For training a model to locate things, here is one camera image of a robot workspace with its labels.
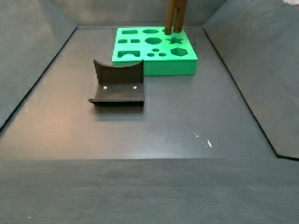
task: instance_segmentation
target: gray wall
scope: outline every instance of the gray wall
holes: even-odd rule
[[[79,25],[165,24],[169,0],[53,0]],[[227,0],[190,0],[186,24],[203,25]]]
[[[229,0],[205,30],[279,155],[299,158],[299,10]]]
[[[49,0],[0,0],[0,128],[75,28]]]

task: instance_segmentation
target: black bracket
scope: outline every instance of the black bracket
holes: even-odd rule
[[[139,103],[146,101],[145,62],[133,66],[109,66],[94,60],[98,73],[98,92],[94,104]]]

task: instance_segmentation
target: green foam block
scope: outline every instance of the green foam block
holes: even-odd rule
[[[195,74],[198,57],[186,32],[166,35],[163,27],[119,28],[114,65],[125,66],[141,60],[145,60],[145,75]]]

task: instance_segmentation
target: wooden stick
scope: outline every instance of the wooden stick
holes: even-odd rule
[[[187,0],[169,0],[165,34],[170,35],[173,31],[182,32],[186,6]]]

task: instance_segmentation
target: white speck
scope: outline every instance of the white speck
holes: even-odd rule
[[[211,141],[209,140],[209,145],[210,145],[210,147],[213,148],[213,145],[211,145]]]

